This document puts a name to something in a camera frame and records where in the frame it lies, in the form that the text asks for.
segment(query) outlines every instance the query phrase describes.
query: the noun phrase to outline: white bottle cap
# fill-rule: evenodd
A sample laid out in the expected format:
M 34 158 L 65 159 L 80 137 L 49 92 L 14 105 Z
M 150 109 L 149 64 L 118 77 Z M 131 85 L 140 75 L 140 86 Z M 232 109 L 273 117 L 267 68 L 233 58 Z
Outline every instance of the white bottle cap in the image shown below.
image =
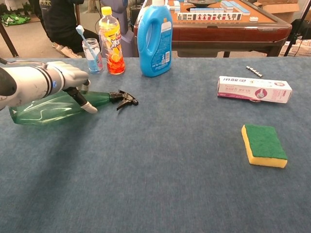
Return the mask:
M 152 6 L 164 6 L 164 0 L 152 0 Z

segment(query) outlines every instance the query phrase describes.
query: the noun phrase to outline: robotic arm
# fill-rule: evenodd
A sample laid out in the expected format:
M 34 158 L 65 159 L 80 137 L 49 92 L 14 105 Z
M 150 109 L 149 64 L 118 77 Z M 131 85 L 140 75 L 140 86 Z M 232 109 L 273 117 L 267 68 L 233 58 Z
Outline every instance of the robotic arm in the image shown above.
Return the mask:
M 88 86 L 90 84 L 86 72 L 64 62 L 8 62 L 0 58 L 0 63 L 5 65 L 36 65 L 31 67 L 0 67 L 0 110 L 5 106 L 22 106 L 63 90 L 87 112 L 97 112 L 97 109 L 77 89 L 82 85 Z

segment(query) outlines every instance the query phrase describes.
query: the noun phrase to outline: yellow sponge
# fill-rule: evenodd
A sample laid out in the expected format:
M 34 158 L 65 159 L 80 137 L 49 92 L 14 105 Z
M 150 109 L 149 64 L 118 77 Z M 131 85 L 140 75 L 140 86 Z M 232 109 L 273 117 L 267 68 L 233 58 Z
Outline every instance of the yellow sponge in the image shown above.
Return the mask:
M 286 166 L 287 156 L 273 127 L 245 124 L 242 136 L 250 164 L 280 168 Z

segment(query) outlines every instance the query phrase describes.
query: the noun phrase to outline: toothbrush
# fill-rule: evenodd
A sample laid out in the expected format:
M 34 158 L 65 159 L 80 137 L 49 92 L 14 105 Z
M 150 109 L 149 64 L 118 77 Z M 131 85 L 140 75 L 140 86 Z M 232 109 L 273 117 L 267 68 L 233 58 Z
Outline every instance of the toothbrush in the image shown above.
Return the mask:
M 89 43 L 87 43 L 87 41 L 86 41 L 86 39 L 85 39 L 85 37 L 84 37 L 84 35 L 83 35 L 83 33 L 84 33 L 84 28 L 82 27 L 82 25 L 78 25 L 78 26 L 76 27 L 76 30 L 77 30 L 78 34 L 80 34 L 80 36 L 82 37 L 82 39 L 83 39 L 83 41 L 85 42 L 85 44 L 86 44 L 88 50 L 91 52 L 91 54 L 92 54 L 94 60 L 96 60 L 96 55 L 95 55 L 95 53 L 94 53 L 94 50 L 91 48 L 91 46 L 89 45 Z

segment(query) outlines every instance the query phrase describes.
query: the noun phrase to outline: table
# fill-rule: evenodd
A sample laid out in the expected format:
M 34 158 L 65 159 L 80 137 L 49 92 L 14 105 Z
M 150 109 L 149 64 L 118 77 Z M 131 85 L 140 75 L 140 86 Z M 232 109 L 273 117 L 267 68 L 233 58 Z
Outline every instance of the table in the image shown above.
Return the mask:
M 0 34 L 3 37 L 7 47 L 9 48 L 11 54 L 13 55 L 13 57 L 18 57 L 18 53 L 8 35 L 8 33 L 6 32 L 6 30 L 4 29 L 3 24 L 0 22 Z
M 235 0 L 236 3 L 250 11 L 249 16 L 242 16 L 239 21 L 213 20 L 177 20 L 177 13 L 171 11 L 173 17 L 173 50 L 182 53 L 205 53 L 225 51 L 259 51 L 267 56 L 278 56 L 286 38 L 291 32 L 291 25 L 263 11 L 246 0 Z M 138 25 L 145 10 L 152 0 L 145 0 L 144 6 L 135 23 L 134 34 L 137 36 Z M 181 4 L 182 13 L 190 13 L 193 5 Z M 210 5 L 220 8 L 220 2 Z M 249 17 L 258 17 L 258 22 L 250 22 Z
M 128 91 L 138 106 L 44 127 L 0 111 L 1 233 L 311 231 L 310 58 L 177 58 L 155 78 L 125 62 L 90 89 Z M 246 65 L 287 80 L 290 101 L 218 98 L 220 75 L 256 77 Z M 245 123 L 275 127 L 285 169 L 249 164 Z

